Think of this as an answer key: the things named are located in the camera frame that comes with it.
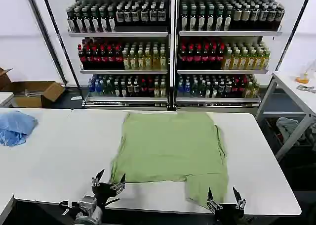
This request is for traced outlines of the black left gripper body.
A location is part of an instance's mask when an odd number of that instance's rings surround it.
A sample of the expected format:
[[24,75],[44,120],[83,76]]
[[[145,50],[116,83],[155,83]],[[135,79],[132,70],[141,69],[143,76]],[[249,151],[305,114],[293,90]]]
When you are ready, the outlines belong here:
[[101,182],[99,186],[92,186],[92,192],[97,199],[97,206],[106,207],[107,205],[119,201],[119,198],[115,197],[120,194],[123,189],[111,189],[109,183]]

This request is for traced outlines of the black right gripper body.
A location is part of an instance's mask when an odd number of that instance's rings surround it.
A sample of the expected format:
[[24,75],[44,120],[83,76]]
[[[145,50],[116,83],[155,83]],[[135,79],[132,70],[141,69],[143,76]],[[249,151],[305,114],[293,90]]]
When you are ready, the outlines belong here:
[[242,225],[244,210],[238,209],[236,204],[220,204],[215,211],[214,223],[216,225]]

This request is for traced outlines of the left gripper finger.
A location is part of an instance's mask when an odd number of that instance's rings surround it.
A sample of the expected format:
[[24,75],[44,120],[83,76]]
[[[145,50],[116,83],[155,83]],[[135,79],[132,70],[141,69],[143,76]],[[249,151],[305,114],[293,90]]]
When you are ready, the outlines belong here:
[[113,183],[111,185],[111,189],[125,189],[125,179],[126,179],[126,174],[123,174],[119,182]]
[[92,186],[99,186],[100,185],[100,179],[101,179],[103,173],[104,173],[104,169],[101,170],[100,172],[98,172],[97,175],[91,179]]

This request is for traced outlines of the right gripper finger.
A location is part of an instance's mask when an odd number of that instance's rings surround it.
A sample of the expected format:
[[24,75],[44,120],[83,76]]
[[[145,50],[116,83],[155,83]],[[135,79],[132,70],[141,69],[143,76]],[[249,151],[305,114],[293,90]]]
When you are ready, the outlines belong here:
[[240,193],[233,187],[235,199],[237,201],[236,209],[244,209],[246,206],[246,200],[242,199]]
[[218,205],[213,199],[213,194],[211,192],[210,187],[208,188],[207,206],[208,209],[214,214],[220,210],[220,205]]

